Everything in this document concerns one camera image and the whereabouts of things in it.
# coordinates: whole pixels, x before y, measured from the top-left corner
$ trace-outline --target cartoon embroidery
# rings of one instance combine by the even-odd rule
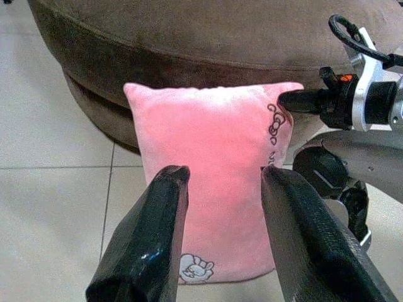
[[[273,123],[269,126],[269,133],[271,135],[270,142],[273,146],[277,144],[277,134],[278,130],[280,129],[281,125],[285,123],[285,117],[283,113],[277,112],[277,107],[273,104],[269,104],[267,106],[269,111],[273,112]],[[269,165],[273,165],[276,161],[275,159],[276,152],[272,152],[269,157]]]
[[[200,257],[184,254],[181,257],[179,275],[185,283],[201,283],[214,274],[213,267],[213,262],[205,262]]]

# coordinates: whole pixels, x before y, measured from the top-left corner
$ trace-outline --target pink pillow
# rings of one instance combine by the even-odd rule
[[[128,83],[150,183],[167,165],[190,168],[181,283],[254,278],[275,268],[261,206],[261,167],[281,167],[292,117],[277,105],[301,84],[151,89]]]

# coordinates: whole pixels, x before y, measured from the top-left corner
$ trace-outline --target tile floor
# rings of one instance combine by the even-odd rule
[[[113,229],[145,189],[141,158],[79,109],[24,0],[0,4],[0,301],[85,301]],[[403,205],[370,188],[369,255],[403,299]],[[180,286],[178,301],[283,301],[276,273]]]

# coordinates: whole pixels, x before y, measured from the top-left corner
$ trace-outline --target brown ottoman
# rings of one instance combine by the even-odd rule
[[[122,91],[126,82],[203,88],[297,81],[320,88],[320,67],[352,71],[327,25],[332,14],[364,26],[385,53],[403,37],[403,10],[395,0],[29,3],[82,110],[109,137],[136,151]],[[291,148],[322,125],[316,116],[294,118]]]

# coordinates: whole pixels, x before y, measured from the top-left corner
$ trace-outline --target cable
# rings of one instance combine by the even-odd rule
[[[342,24],[347,29],[347,32],[350,34],[350,36],[348,36],[343,30],[341,30],[337,23]],[[363,43],[354,40],[355,36],[360,35],[358,27],[350,23],[346,18],[338,14],[334,14],[329,18],[329,26],[334,35],[344,44],[350,46],[352,49],[356,50],[357,52],[361,52],[371,58],[379,60],[385,64],[390,63],[391,58],[388,55],[385,55],[384,53],[378,52],[376,50],[372,50],[365,46]]]

